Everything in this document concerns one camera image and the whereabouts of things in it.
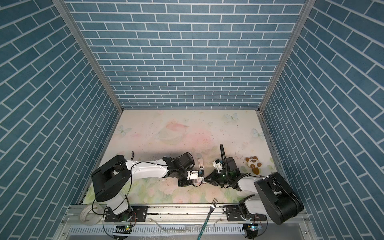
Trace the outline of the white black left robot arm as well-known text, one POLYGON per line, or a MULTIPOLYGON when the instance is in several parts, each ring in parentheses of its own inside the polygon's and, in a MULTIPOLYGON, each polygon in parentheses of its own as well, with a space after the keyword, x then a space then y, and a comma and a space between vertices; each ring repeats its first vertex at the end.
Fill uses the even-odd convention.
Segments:
POLYGON ((97 203, 106 203, 115 215, 130 208, 128 194, 122 192, 127 182, 147 178, 176 178, 187 181, 189 172, 195 166, 190 153, 176 158, 163 157, 155 161, 126 160, 123 155, 116 155, 91 174, 97 203))

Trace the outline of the red white staple box sleeve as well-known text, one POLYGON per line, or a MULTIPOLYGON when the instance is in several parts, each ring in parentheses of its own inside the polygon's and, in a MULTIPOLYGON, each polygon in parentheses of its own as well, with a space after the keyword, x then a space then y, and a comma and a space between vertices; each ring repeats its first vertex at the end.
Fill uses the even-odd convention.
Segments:
POLYGON ((195 186, 199 186, 201 184, 205 184, 206 182, 202 178, 198 178, 193 180, 195 186))

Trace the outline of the pink white stapler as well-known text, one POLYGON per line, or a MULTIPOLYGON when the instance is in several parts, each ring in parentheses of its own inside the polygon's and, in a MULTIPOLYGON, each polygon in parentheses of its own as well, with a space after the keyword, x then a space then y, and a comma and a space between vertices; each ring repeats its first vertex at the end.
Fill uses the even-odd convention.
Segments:
POLYGON ((204 160, 202 158, 198 159, 198 163, 199 163, 199 168, 204 169, 204 160))

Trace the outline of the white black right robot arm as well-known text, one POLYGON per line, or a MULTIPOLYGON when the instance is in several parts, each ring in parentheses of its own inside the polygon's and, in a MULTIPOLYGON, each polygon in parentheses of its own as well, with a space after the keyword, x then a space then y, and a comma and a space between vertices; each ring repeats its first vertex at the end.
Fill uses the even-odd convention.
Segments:
POLYGON ((232 157, 227 157, 224 146, 220 145, 221 158, 213 162, 214 170, 204 181, 215 187, 235 189, 252 193, 240 200, 241 217, 249 219, 254 215, 265 215, 275 224, 281 225, 296 217, 304 210, 302 200, 278 172, 268 176, 260 174, 262 163, 258 157, 251 156, 245 163, 252 173, 241 173, 232 157))

